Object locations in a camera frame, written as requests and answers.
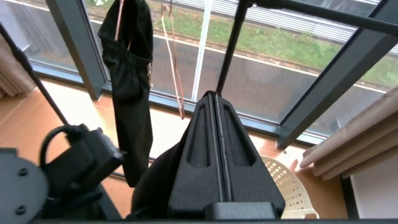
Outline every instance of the asphalt road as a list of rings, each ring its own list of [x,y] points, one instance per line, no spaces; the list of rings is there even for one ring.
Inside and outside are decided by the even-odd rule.
[[[59,55],[59,61],[63,61],[60,63],[70,63],[68,50],[64,43],[60,44],[59,31],[49,12],[21,5],[12,8],[18,17],[31,18],[29,22],[24,20],[23,27],[32,41],[32,48],[40,50],[38,54],[41,55],[41,60],[53,62],[53,57],[43,56],[46,55],[46,52],[51,52]],[[92,22],[91,27],[96,34],[100,25]],[[177,52],[184,96],[191,98],[198,47],[177,44]],[[201,97],[207,90],[215,90],[223,58],[223,53],[212,50],[205,51],[198,97]],[[154,38],[152,73],[155,90],[174,94],[169,53],[165,40],[161,38]],[[239,112],[280,122],[315,79],[314,76],[286,68],[234,57],[224,86],[223,97],[229,100]],[[377,91],[353,86],[318,118],[310,129],[330,134],[335,131],[333,123],[337,119],[344,124],[381,95],[382,93]]]

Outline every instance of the bolt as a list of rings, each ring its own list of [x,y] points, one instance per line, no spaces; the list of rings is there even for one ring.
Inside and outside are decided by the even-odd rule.
[[[18,175],[21,176],[21,177],[26,176],[27,175],[27,169],[26,168],[21,168],[18,171]]]
[[[20,207],[17,208],[17,210],[15,211],[16,215],[23,215],[26,212],[26,206],[25,205],[21,205]]]

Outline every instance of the perforated basket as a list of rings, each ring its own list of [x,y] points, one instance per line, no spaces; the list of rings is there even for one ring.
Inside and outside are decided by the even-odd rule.
[[[266,156],[261,156],[261,158],[286,201],[285,211],[281,218],[305,218],[306,215],[310,214],[319,218],[299,178],[275,159]]]

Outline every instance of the beige curtain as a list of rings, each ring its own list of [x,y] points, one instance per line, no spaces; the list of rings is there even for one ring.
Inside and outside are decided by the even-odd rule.
[[[28,95],[35,84],[0,35],[0,97]]]
[[[303,154],[301,168],[315,176],[347,178],[398,154],[398,87],[355,116],[344,127]]]

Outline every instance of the tiled floor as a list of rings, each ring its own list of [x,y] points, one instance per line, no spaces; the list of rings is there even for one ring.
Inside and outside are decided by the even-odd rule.
[[[85,123],[89,128],[103,128],[104,132],[117,144],[112,100],[103,96],[92,102],[84,90],[44,82],[61,111],[71,124]],[[150,155],[157,157],[180,140],[189,118],[181,120],[176,114],[151,109],[154,143]],[[27,98],[0,99],[0,147],[17,147],[19,155],[38,161],[39,147],[45,135],[53,128],[62,125],[57,115],[39,90]],[[250,134],[259,153],[276,158],[295,172],[302,181],[321,218],[347,218],[346,207],[338,178],[323,182],[312,175],[311,170],[300,170],[297,162],[304,149],[290,146],[286,154],[275,147],[275,140]],[[48,160],[53,159],[68,147],[62,136],[57,136],[49,148]],[[121,180],[107,178],[103,181],[113,202],[122,216],[130,210],[132,189]]]

